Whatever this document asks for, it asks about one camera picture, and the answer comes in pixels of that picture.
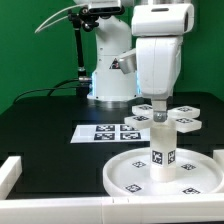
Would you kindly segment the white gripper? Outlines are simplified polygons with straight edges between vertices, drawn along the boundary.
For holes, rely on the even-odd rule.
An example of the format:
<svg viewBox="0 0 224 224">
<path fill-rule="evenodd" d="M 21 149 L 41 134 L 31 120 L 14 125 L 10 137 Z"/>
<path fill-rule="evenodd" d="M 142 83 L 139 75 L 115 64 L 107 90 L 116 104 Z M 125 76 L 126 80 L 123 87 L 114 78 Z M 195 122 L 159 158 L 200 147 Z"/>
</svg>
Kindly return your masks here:
<svg viewBox="0 0 224 224">
<path fill-rule="evenodd" d="M 137 75 L 144 98 L 153 99 L 153 120 L 167 120 L 167 101 L 181 70 L 183 38 L 138 38 L 136 42 Z"/>
</svg>

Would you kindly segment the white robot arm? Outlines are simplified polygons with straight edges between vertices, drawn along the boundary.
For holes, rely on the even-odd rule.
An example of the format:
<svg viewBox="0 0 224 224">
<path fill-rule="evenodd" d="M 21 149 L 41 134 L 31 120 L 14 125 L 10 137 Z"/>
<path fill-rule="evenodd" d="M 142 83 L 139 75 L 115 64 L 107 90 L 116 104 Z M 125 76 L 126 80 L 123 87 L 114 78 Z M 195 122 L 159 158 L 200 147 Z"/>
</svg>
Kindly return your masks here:
<svg viewBox="0 0 224 224">
<path fill-rule="evenodd" d="M 97 66 L 90 97 L 111 103 L 135 93 L 167 120 L 167 99 L 181 70 L 183 35 L 194 25 L 191 0 L 73 0 L 85 29 L 96 29 Z"/>
</svg>

